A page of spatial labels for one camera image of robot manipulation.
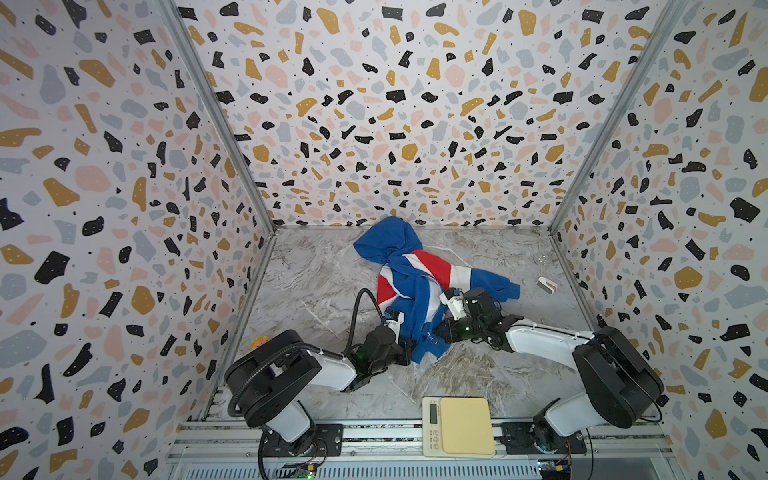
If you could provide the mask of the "blue red white jacket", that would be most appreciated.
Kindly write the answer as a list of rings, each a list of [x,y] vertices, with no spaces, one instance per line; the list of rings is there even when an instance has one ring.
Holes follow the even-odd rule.
[[[399,336],[414,342],[412,361],[428,353],[439,358],[448,344],[434,335],[443,321],[445,305],[440,295],[451,287],[462,291],[482,288],[504,303],[520,298],[520,286],[496,273],[458,266],[426,252],[414,228],[397,217],[388,217],[354,242],[359,256],[381,266],[377,302],[381,309],[404,315]]]

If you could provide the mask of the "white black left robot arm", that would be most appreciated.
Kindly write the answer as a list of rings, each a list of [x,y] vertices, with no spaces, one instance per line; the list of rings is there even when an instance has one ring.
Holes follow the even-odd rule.
[[[409,365],[413,347],[413,341],[400,338],[387,323],[343,354],[311,345],[287,330],[227,369],[227,414],[277,435],[299,454],[317,436],[315,422],[298,400],[306,387],[354,392],[391,366]]]

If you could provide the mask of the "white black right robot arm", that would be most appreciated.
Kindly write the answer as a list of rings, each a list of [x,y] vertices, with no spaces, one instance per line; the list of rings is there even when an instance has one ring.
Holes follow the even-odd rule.
[[[601,424],[628,429],[658,406],[664,386],[630,341],[614,327],[570,331],[505,315],[490,293],[449,288],[440,295],[449,318],[436,329],[446,343],[485,343],[492,349],[529,354],[578,373],[582,392],[550,402],[534,417],[525,435],[551,449],[555,441]]]

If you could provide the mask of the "small white clip object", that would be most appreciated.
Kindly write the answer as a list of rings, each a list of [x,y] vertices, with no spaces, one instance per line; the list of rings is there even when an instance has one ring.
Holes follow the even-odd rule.
[[[537,286],[548,294],[554,294],[558,290],[558,284],[556,282],[543,276],[540,276],[537,279]]]

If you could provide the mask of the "cream kitchen scale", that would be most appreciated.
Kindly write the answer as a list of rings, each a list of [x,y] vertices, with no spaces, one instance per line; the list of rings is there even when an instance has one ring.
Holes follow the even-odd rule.
[[[496,454],[486,399],[424,397],[422,415],[422,449],[426,457],[491,458]]]

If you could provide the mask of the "pink yellow small toy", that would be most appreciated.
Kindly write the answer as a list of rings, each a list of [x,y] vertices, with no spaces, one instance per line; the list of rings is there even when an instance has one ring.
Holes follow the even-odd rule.
[[[269,341],[270,341],[269,337],[259,337],[251,343],[251,349],[256,350]]]

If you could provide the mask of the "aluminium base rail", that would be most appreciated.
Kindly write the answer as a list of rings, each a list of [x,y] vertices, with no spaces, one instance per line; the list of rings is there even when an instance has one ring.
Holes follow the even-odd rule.
[[[168,479],[682,479],[660,428],[592,427],[561,453],[510,454],[504,420],[490,458],[427,457],[419,419],[344,420],[336,456],[259,459],[261,433],[240,421],[187,422],[171,448]]]

